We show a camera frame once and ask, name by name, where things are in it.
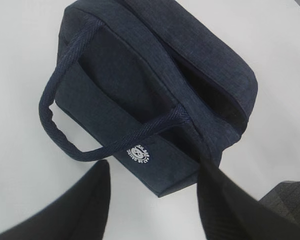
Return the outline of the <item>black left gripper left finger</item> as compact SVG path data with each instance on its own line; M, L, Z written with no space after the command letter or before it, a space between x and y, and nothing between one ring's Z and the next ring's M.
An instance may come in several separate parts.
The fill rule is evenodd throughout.
M0 240L101 240L110 198L110 166L100 160L54 202L0 233Z

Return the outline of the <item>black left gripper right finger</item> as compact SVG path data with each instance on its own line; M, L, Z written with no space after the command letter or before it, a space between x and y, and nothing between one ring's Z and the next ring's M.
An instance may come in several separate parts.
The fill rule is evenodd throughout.
M199 214L208 240L300 240L300 227L264 207L210 160L197 180Z

